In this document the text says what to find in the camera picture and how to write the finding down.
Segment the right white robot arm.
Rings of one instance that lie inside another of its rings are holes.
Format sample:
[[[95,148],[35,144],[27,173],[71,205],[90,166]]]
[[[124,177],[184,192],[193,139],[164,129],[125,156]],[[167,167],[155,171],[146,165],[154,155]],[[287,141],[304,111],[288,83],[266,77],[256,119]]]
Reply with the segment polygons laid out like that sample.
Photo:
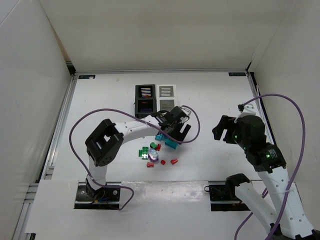
[[[280,149],[267,141],[260,117],[234,118],[223,115],[212,129],[215,140],[237,144],[263,181],[273,203],[270,206],[253,188],[250,180],[238,173],[226,179],[232,198],[238,198],[260,221],[268,240],[318,240],[320,232],[308,220],[297,187],[290,182],[286,161]]]

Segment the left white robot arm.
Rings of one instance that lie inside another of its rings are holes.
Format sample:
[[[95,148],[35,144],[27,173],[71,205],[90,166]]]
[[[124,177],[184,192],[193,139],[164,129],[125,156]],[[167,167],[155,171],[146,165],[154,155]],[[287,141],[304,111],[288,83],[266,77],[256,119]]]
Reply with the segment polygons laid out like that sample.
[[[186,107],[175,106],[169,112],[158,111],[129,122],[114,123],[110,119],[103,120],[85,141],[89,158],[86,193],[95,200],[102,197],[107,167],[116,158],[123,144],[147,136],[156,136],[160,131],[182,142],[191,128],[188,124],[181,131],[190,114],[191,111]]]

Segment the long blue lego brick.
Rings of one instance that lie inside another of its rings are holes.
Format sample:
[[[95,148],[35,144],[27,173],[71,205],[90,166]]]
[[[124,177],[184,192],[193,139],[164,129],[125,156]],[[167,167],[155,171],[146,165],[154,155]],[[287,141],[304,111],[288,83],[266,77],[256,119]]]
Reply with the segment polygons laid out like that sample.
[[[166,140],[164,141],[164,144],[165,144],[166,146],[174,149],[174,150],[175,150],[175,149],[177,148],[177,146],[178,146],[178,143],[175,142],[175,141],[173,141],[173,140],[171,140],[171,139],[166,139]]]

